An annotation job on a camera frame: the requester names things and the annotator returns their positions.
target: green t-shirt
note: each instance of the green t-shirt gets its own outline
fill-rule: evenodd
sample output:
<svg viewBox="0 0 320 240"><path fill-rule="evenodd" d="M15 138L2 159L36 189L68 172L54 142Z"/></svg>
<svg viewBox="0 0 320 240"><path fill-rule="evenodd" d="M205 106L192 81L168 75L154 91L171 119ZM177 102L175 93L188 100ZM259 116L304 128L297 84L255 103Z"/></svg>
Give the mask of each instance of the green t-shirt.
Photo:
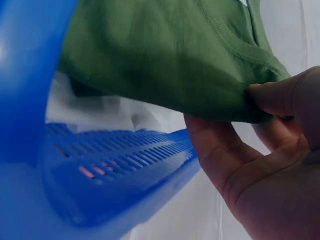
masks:
<svg viewBox="0 0 320 240"><path fill-rule="evenodd" d="M260 1L247 4L79 0L58 69L80 96L101 91L214 121L265 122L271 116L246 88L289 74L268 44Z"/></svg>

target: finger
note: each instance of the finger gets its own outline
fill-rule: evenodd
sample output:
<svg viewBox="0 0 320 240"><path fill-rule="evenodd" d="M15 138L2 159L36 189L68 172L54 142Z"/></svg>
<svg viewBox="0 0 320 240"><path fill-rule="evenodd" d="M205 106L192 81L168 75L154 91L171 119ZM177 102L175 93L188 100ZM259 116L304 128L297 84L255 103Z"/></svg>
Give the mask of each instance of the finger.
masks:
<svg viewBox="0 0 320 240"><path fill-rule="evenodd" d="M248 88L248 92L263 111L278 116L294 116L293 102L296 91L311 71L313 69L279 82L253 84Z"/></svg>
<svg viewBox="0 0 320 240"><path fill-rule="evenodd" d="M278 119L274 118L265 124L252 125L256 135L270 151L274 151L288 142L297 140L288 128Z"/></svg>
<svg viewBox="0 0 320 240"><path fill-rule="evenodd" d="M262 155L245 145L230 123L209 122L185 115L185 123L199 162L220 193L229 176Z"/></svg>
<svg viewBox="0 0 320 240"><path fill-rule="evenodd" d="M302 128L295 117L290 119L278 117L278 119L294 136L299 137L303 134Z"/></svg>

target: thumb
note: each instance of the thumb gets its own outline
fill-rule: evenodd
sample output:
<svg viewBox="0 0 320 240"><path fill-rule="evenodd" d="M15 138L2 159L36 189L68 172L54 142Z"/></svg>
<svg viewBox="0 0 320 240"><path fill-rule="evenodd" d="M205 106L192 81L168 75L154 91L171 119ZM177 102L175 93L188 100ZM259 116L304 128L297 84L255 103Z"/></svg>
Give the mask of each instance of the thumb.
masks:
<svg viewBox="0 0 320 240"><path fill-rule="evenodd" d="M313 92L316 89L316 95L320 95L320 84L310 81L311 79L316 79L319 82L319 67L310 68L283 81L267 82L262 85L252 84L247 91L257 106L266 113L278 116L295 116L299 114L298 107L301 106L299 103L310 99L311 92L309 91L311 89Z"/></svg>
<svg viewBox="0 0 320 240"><path fill-rule="evenodd" d="M320 149L320 67L280 82L251 85L248 92L263 111L294 116L310 149Z"/></svg>

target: green fabric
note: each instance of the green fabric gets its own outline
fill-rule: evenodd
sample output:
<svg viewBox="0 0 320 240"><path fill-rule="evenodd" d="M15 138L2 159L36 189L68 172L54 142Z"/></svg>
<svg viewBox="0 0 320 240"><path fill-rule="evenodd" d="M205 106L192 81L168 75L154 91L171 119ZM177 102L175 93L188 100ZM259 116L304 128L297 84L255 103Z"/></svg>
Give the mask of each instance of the green fabric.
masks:
<svg viewBox="0 0 320 240"><path fill-rule="evenodd" d="M78 96L101 91L215 121L265 122L271 116L246 88L289 74L259 8L259 0L79 0L58 69L83 83L73 83Z"/></svg>

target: white fabric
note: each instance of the white fabric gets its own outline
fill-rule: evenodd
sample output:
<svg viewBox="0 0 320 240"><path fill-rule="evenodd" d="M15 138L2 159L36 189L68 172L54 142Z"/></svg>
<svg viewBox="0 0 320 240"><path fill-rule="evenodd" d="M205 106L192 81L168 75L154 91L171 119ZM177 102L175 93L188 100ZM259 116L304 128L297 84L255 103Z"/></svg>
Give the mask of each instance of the white fabric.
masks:
<svg viewBox="0 0 320 240"><path fill-rule="evenodd" d="M320 1L261 0L261 16L274 54L294 75L320 64ZM58 74L47 108L49 122L65 122L76 132L88 129L185 128L181 113L119 97L75 98ZM268 154L250 125L234 124L247 144ZM148 222L125 240L249 240L218 192L200 171Z"/></svg>

